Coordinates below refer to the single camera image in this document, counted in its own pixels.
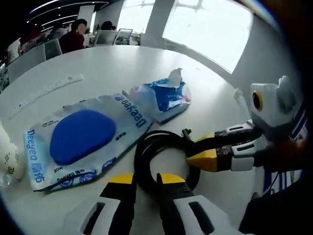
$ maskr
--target tissue packet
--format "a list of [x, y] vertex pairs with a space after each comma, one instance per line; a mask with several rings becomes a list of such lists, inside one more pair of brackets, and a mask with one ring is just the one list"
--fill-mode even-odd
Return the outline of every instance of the tissue packet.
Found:
[[190, 91], [182, 81], [181, 68], [173, 70], [168, 78], [133, 87], [125, 95], [160, 124], [184, 112], [191, 103]]
[[[58, 165], [49, 153], [55, 126], [68, 115], [90, 109], [114, 120], [110, 143], [70, 165]], [[24, 133], [28, 174], [34, 191], [61, 189], [84, 183], [105, 172], [150, 127], [152, 120], [123, 94], [104, 95], [68, 105], [44, 118]]]

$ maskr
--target coiled black cable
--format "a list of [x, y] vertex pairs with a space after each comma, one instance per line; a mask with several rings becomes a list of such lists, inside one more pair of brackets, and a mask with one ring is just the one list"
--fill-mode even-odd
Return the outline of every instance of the coiled black cable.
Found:
[[[151, 160], [166, 148], [176, 148], [190, 156], [193, 142], [169, 131], [152, 131], [143, 135], [137, 144], [134, 157], [134, 171], [139, 186], [148, 194], [157, 197], [157, 183], [150, 170]], [[189, 165], [186, 184], [193, 190], [199, 181], [200, 169]]]

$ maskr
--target bright window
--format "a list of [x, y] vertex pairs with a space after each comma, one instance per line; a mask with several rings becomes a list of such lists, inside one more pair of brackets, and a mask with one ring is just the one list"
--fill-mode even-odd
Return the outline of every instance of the bright window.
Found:
[[117, 30], [129, 28], [145, 33], [155, 0], [124, 0]]
[[197, 51], [232, 73], [248, 41], [252, 13], [230, 0], [196, 2], [176, 1], [163, 37]]

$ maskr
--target round table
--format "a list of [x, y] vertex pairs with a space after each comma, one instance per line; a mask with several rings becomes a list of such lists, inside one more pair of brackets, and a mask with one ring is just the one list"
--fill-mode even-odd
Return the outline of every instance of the round table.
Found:
[[[104, 94], [129, 91], [132, 86], [165, 78], [171, 70], [179, 67], [190, 88], [192, 104], [169, 123], [163, 126], [154, 124], [150, 130], [163, 129], [179, 134], [183, 128], [190, 128], [191, 138], [197, 140], [212, 131], [246, 121], [233, 97], [235, 89], [209, 68], [173, 51], [136, 46], [87, 48], [37, 65], [3, 91], [0, 118], [12, 142], [23, 152], [23, 132], [62, 106]], [[12, 107], [26, 97], [46, 85], [76, 74], [82, 74], [84, 80], [39, 98], [8, 120]], [[26, 234], [53, 234], [62, 227], [64, 216], [69, 211], [88, 197], [101, 193], [109, 177], [133, 171], [133, 160], [134, 148], [98, 181], [49, 194], [33, 192], [28, 174], [25, 174], [21, 182], [3, 190], [2, 198]], [[157, 172], [172, 172], [185, 177], [188, 168], [184, 155], [170, 149], [152, 160], [151, 169], [154, 177]], [[254, 174], [254, 170], [202, 171], [194, 193], [202, 194], [215, 203], [229, 215], [231, 224], [238, 227], [252, 195]], [[139, 187], [131, 234], [162, 234], [157, 204]]]

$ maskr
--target white pillar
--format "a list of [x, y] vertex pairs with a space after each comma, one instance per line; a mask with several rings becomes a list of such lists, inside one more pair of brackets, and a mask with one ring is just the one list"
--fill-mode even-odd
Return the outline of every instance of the white pillar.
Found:
[[146, 28], [146, 34], [161, 38], [175, 0], [156, 0]]
[[79, 8], [77, 19], [85, 19], [87, 21], [87, 27], [90, 27], [93, 10], [94, 10], [94, 5], [81, 6]]

